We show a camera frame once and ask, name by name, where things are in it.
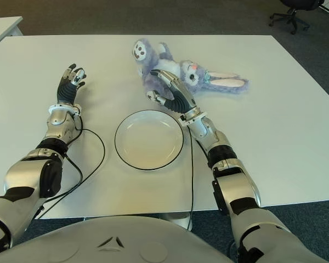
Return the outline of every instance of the stuffed bunny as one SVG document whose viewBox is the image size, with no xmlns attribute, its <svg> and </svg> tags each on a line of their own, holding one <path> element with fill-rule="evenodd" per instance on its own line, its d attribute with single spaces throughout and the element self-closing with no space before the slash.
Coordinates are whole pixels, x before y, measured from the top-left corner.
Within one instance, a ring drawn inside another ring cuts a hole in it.
<svg viewBox="0 0 329 263">
<path fill-rule="evenodd" d="M 141 66 L 139 74 L 143 79 L 145 92 L 156 90 L 161 96 L 174 99 L 171 91 L 157 77 L 150 74 L 153 69 L 166 70 L 175 74 L 192 93 L 201 89 L 240 93 L 247 89 L 248 81 L 240 79 L 236 74 L 209 72 L 190 60 L 177 63 L 173 60 L 166 43 L 160 43 L 159 50 L 157 54 L 146 38 L 139 39 L 134 45 L 132 54 L 137 64 Z"/>
</svg>

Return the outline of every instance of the plush toy face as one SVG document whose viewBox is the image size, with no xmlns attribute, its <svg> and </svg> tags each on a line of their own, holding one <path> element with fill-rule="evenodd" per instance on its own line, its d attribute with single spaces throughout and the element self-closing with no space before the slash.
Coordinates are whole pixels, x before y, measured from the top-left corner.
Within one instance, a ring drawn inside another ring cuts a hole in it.
<svg viewBox="0 0 329 263">
<path fill-rule="evenodd" d="M 197 64 L 192 61 L 184 61 L 181 65 L 181 70 L 184 72 L 182 78 L 184 81 L 191 85 L 195 86 L 198 83 L 198 74 L 196 74 Z"/>
<path fill-rule="evenodd" d="M 142 61 L 146 57 L 146 47 L 142 41 L 137 41 L 134 45 L 133 56 L 136 61 Z"/>
</svg>

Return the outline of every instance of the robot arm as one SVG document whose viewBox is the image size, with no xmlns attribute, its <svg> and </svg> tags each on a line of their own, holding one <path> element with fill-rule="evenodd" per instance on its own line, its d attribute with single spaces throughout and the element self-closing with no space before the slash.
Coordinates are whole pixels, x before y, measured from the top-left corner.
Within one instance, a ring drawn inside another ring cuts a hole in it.
<svg viewBox="0 0 329 263">
<path fill-rule="evenodd" d="M 310 252 L 272 212 L 260 208 L 257 186 L 226 136 L 196 106 L 186 86 L 169 72 L 153 70 L 151 74 L 164 80 L 174 100 L 169 101 L 156 92 L 148 92 L 149 99 L 183 113 L 179 119 L 181 125 L 190 128 L 205 152 L 214 176 L 217 206 L 231 217 L 239 262 L 326 262 Z"/>
<path fill-rule="evenodd" d="M 60 81 L 56 105 L 49 108 L 48 130 L 40 144 L 15 163 L 5 177 L 0 196 L 0 252 L 10 248 L 24 233 L 47 198 L 61 188 L 62 164 L 75 131 L 74 105 L 77 89 L 84 85 L 84 70 L 71 65 Z"/>
</svg>

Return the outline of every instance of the black cable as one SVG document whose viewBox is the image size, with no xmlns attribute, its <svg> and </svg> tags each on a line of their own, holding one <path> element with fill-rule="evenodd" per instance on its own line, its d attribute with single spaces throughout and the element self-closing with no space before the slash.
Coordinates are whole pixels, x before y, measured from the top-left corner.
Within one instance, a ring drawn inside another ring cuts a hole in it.
<svg viewBox="0 0 329 263">
<path fill-rule="evenodd" d="M 206 156 L 206 159 L 208 159 L 207 153 L 206 151 L 203 149 L 202 145 L 198 142 L 198 140 L 196 140 L 197 144 L 199 145 L 199 147 L 201 148 L 203 154 Z"/>
<path fill-rule="evenodd" d="M 46 200 L 44 203 L 48 203 L 48 202 L 51 202 L 52 200 L 56 200 L 56 199 L 58 199 L 58 198 L 60 198 L 61 196 L 64 196 L 64 195 L 68 195 L 69 193 L 71 193 L 71 192 L 73 192 L 77 187 L 79 187 L 79 185 L 81 185 L 81 183 L 82 183 L 82 181 L 83 181 L 83 173 L 82 173 L 82 171 L 80 170 L 80 168 L 68 157 L 68 155 L 67 154 L 65 154 L 65 158 L 67 159 L 67 161 L 69 161 L 70 162 L 70 164 L 72 164 L 76 169 L 77 169 L 77 171 L 79 172 L 79 175 L 80 175 L 80 178 L 79 178 L 79 181 L 78 181 L 78 183 L 74 186 L 74 187 L 72 187 L 71 189 L 69 189 L 68 191 L 66 191 L 66 192 L 64 192 L 64 193 L 62 193 L 62 194 L 60 194 L 60 195 L 58 195 L 58 196 L 54 196 L 54 197 L 52 197 L 52 198 L 50 198 L 50 199 L 48 199 L 48 200 Z"/>
<path fill-rule="evenodd" d="M 104 151 L 104 153 L 103 153 L 103 157 L 102 157 L 102 159 L 101 159 L 101 161 L 100 161 L 100 163 L 98 164 L 98 166 L 77 186 L 77 187 L 73 187 L 70 191 L 68 191 L 68 193 L 66 193 L 65 195 L 63 194 L 63 196 L 56 202 L 56 203 L 54 203 L 51 207 L 49 207 L 48 208 L 48 210 L 46 210 L 41 216 L 39 216 L 38 217 L 38 219 L 40 219 L 40 218 L 42 218 L 44 215 L 46 215 L 46 213 L 47 212 L 49 212 L 55 205 L 57 205 L 61 200 L 63 200 L 66 196 L 68 196 L 69 194 L 71 194 L 75 189 L 77 189 L 79 186 L 81 186 L 86 180 L 88 180 L 89 178 L 90 178 L 90 176 L 92 176 L 94 173 L 95 173 L 95 171 L 97 170 L 97 169 L 99 169 L 99 167 L 101 166 L 101 164 L 103 163 L 103 161 L 104 161 L 104 159 L 105 159 L 105 156 L 106 156 L 106 147 L 105 147 L 105 144 L 104 144 L 104 142 L 103 142 L 103 140 L 101 139 L 101 137 L 97 134 L 97 133 L 95 133 L 94 131 L 92 131 L 92 130 L 90 130 L 90 129 L 77 129 L 76 128 L 76 130 L 80 130 L 81 132 L 83 131 L 83 130 L 87 130 L 87 131 L 89 131 L 89 132 L 91 132 L 91 133 L 93 133 L 96 137 L 98 137 L 98 139 L 101 141 L 101 144 L 103 145 L 103 151 Z"/>
<path fill-rule="evenodd" d="M 190 217 L 189 217 L 189 223 L 188 227 L 186 228 L 189 230 L 190 227 L 190 221 L 192 218 L 192 211 L 194 209 L 194 155 L 192 154 L 192 136 L 190 128 L 188 127 L 189 134 L 190 134 L 190 145 L 191 145 L 191 211 L 190 211 Z"/>
<path fill-rule="evenodd" d="M 230 257 L 230 251 L 231 251 L 231 247 L 235 244 L 235 240 L 233 239 L 232 241 L 229 242 L 228 244 L 228 247 L 226 249 L 226 256 L 229 258 L 229 259 L 232 259 Z"/>
<path fill-rule="evenodd" d="M 79 117 L 79 120 L 80 120 L 80 122 L 81 122 L 81 128 L 80 129 L 77 129 L 77 127 L 76 127 L 76 130 L 80 130 L 80 132 L 78 133 L 78 135 L 75 137 L 75 138 L 73 138 L 72 140 L 70 140 L 68 143 L 67 143 L 67 146 L 69 145 L 69 144 L 71 144 L 72 142 L 74 142 L 75 140 L 77 140 L 81 135 L 82 135 L 82 132 L 83 132 L 83 120 L 82 120 L 82 117 L 80 116 L 80 115 L 78 115 L 78 117 Z"/>
</svg>

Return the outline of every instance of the floor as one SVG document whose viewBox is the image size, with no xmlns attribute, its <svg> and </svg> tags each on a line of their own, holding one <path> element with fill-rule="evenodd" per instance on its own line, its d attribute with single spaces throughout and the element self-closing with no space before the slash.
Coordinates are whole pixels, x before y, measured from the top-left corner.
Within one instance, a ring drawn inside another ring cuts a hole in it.
<svg viewBox="0 0 329 263">
<path fill-rule="evenodd" d="M 277 0 L 0 0 L 0 17 L 23 16 L 25 35 L 272 35 L 329 94 L 329 14 L 300 11 L 297 16 L 311 28 L 293 36 L 284 22 L 268 26 L 272 13 L 286 11 Z M 270 210 L 329 261 L 329 201 Z M 21 241 L 81 220 L 34 220 Z M 228 217 L 195 212 L 193 222 L 193 233 L 226 253 L 232 239 Z"/>
</svg>

